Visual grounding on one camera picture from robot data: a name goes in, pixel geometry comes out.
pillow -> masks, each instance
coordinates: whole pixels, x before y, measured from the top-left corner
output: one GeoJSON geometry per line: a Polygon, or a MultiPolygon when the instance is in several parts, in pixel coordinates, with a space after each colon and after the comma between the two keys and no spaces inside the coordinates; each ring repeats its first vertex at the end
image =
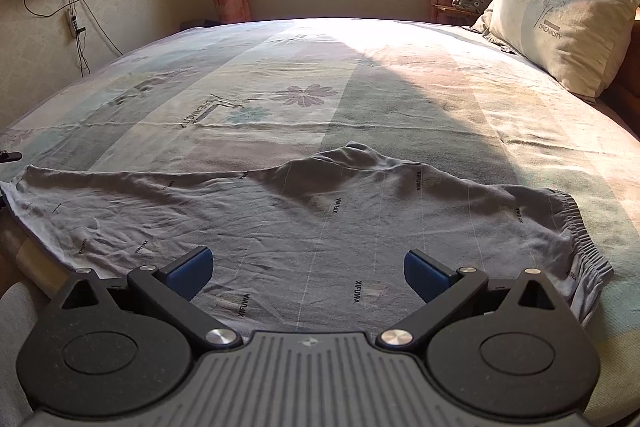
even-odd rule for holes
{"type": "Polygon", "coordinates": [[[490,32],[594,99],[625,59],[640,0],[494,0],[490,32]]]}
{"type": "Polygon", "coordinates": [[[497,46],[500,46],[501,50],[505,53],[512,53],[517,55],[518,52],[514,50],[508,42],[499,39],[495,35],[492,35],[489,31],[491,24],[491,18],[494,13],[494,1],[489,3],[489,6],[484,10],[484,13],[478,17],[478,20],[473,26],[462,26],[465,30],[473,31],[474,33],[480,33],[485,39],[497,46]]]}

cable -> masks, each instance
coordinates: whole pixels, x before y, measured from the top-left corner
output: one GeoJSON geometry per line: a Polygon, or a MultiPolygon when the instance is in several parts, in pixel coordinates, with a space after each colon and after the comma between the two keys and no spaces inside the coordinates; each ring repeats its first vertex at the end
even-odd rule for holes
{"type": "Polygon", "coordinates": [[[84,6],[89,10],[89,13],[91,14],[91,17],[94,18],[95,23],[98,25],[98,28],[100,28],[100,31],[102,32],[102,34],[107,37],[107,40],[111,43],[111,45],[114,47],[114,49],[120,54],[120,56],[122,57],[123,53],[118,49],[118,47],[113,43],[113,41],[109,38],[109,36],[107,35],[107,32],[104,31],[104,29],[102,28],[102,26],[100,26],[100,23],[98,22],[98,19],[96,18],[96,16],[94,15],[94,12],[91,11],[91,8],[89,7],[89,5],[86,3],[85,0],[78,0],[78,1],[82,1],[82,4],[84,4],[84,6]]]}
{"type": "Polygon", "coordinates": [[[27,0],[22,0],[22,2],[24,3],[24,7],[27,9],[27,12],[29,12],[29,13],[31,13],[31,14],[33,14],[33,15],[37,16],[37,17],[43,17],[43,18],[45,18],[45,19],[48,19],[49,17],[53,17],[56,13],[58,13],[58,12],[60,12],[61,10],[65,9],[65,8],[67,8],[67,7],[69,7],[69,6],[71,6],[71,3],[68,3],[68,4],[65,4],[62,8],[58,8],[55,12],[50,13],[49,15],[44,15],[44,14],[42,14],[42,13],[36,13],[36,12],[34,12],[34,11],[31,11],[31,10],[29,9],[29,7],[27,6],[27,0]]]}
{"type": "Polygon", "coordinates": [[[78,25],[76,23],[78,16],[78,12],[76,11],[76,0],[68,0],[70,5],[70,12],[72,18],[71,31],[75,32],[76,38],[76,51],[78,51],[78,66],[80,67],[80,74],[84,78],[84,70],[86,69],[89,74],[91,74],[91,69],[89,68],[89,63],[86,61],[84,57],[84,50],[86,48],[86,31],[84,31],[84,38],[82,39],[82,46],[80,46],[80,35],[78,33],[78,25]]]}

bed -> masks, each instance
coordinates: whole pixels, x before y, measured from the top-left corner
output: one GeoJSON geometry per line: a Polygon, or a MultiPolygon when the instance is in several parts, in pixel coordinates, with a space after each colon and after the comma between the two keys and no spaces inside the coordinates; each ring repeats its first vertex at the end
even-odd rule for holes
{"type": "MultiPolygon", "coordinates": [[[[453,26],[324,19],[192,29],[121,57],[5,130],[2,143],[24,160],[0,165],[0,180],[29,163],[248,171],[356,140],[460,178],[565,190],[616,273],[587,325],[602,360],[587,415],[608,425],[640,408],[640,82],[630,63],[640,42],[632,46],[608,105],[591,106],[526,58],[453,26]]],[[[84,266],[81,255],[56,263],[6,211],[0,245],[5,263],[49,297],[84,266]]]]}

